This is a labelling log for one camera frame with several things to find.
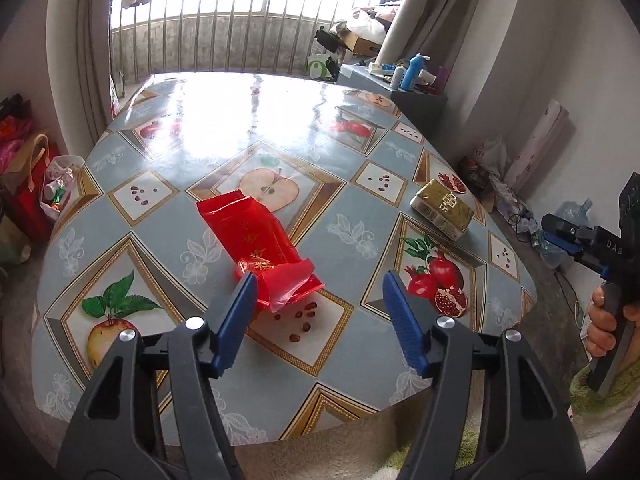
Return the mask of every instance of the blue gripper pad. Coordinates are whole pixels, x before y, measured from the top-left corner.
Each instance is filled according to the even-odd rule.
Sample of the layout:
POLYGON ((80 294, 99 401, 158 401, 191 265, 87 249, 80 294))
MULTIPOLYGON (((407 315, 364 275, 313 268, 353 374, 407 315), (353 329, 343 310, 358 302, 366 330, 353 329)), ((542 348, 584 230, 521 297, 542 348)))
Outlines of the blue gripper pad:
POLYGON ((248 272, 236 286, 231 296, 231 306, 218 330, 216 355, 212 362, 218 377, 234 364, 257 299, 258 279, 252 272, 248 272))
POLYGON ((391 271, 386 273, 382 281, 382 297, 407 364, 425 377, 429 361, 424 352, 424 334, 406 301, 404 286, 398 281, 391 271))

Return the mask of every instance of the cardboard box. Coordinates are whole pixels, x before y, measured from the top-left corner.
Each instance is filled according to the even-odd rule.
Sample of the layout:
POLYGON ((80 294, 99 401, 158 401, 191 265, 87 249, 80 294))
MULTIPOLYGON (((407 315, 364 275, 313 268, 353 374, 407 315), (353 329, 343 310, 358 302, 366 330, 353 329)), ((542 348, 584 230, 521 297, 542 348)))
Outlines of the cardboard box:
POLYGON ((373 43, 373 41, 363 40, 360 36, 354 34, 350 30, 345 30, 338 34, 338 36, 344 41, 347 48, 355 54, 364 54, 364 56, 374 57, 378 55, 380 47, 382 46, 377 43, 373 43))

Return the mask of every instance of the snack package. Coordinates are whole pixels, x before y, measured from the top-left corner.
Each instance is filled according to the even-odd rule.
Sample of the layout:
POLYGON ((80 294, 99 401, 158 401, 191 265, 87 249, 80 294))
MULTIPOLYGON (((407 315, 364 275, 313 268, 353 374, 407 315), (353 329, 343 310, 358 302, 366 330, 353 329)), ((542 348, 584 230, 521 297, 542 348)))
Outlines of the snack package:
POLYGON ((418 191, 410 205, 452 240, 466 232, 473 217, 471 208, 434 178, 418 191))
POLYGON ((258 306, 277 312, 324 287, 311 260, 300 258, 280 221, 261 203, 236 190, 198 202, 205 222, 238 264, 236 278, 258 277, 258 306))

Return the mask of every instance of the metal screw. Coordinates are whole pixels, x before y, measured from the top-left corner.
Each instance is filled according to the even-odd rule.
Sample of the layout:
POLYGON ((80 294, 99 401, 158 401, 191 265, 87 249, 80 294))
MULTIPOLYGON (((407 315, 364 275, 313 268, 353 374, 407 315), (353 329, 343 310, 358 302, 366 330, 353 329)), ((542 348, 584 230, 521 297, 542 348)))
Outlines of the metal screw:
POLYGON ((456 324, 453 318, 449 316, 440 316, 436 320, 436 323, 440 328, 453 328, 453 326, 456 324))
POLYGON ((130 328, 126 328, 124 329, 122 332, 120 332, 120 341, 131 341, 133 338, 135 338, 136 336, 136 331, 132 330, 130 328))
POLYGON ((190 317, 187 321, 185 321, 184 325, 189 330, 197 330, 204 325, 204 319, 198 316, 193 316, 193 317, 190 317))
POLYGON ((520 341, 520 339, 522 339, 522 334, 520 332, 518 332, 517 330, 514 330, 513 328, 510 328, 507 330, 507 332, 504 333, 505 338, 507 338, 509 341, 513 341, 514 343, 520 341))

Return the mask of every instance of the white bag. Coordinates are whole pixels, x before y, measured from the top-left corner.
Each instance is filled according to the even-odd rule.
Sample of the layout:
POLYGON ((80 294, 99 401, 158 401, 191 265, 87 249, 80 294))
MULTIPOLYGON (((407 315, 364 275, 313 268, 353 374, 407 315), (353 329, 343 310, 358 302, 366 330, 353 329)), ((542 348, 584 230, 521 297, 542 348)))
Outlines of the white bag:
POLYGON ((60 216, 71 197, 71 190, 76 186, 78 174, 84 166, 84 158, 77 155, 55 156, 44 172, 44 186, 40 190, 40 208, 54 222, 60 216), (54 180, 64 186, 65 192, 60 199, 60 209, 52 207, 44 201, 44 187, 54 180))
POLYGON ((511 161, 507 155, 507 147, 504 145, 502 136, 480 144, 474 151, 472 158, 489 173, 497 175, 500 179, 504 175, 507 162, 511 161))
POLYGON ((384 25, 377 20, 371 19, 364 10, 358 13, 357 18, 349 17, 346 27, 347 30, 350 30, 363 40, 377 44, 382 44, 385 41, 386 31, 384 25))

